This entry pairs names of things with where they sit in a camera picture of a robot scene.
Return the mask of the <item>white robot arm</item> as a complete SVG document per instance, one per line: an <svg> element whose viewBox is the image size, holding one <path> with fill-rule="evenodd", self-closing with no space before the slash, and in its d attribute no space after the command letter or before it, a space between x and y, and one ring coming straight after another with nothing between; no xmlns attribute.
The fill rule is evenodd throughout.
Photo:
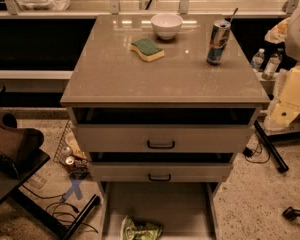
<svg viewBox="0 0 300 240"><path fill-rule="evenodd" d="M281 131L300 114L300 2L286 21L285 53L297 61L290 70L281 69L273 88L264 126L268 131Z"/></svg>

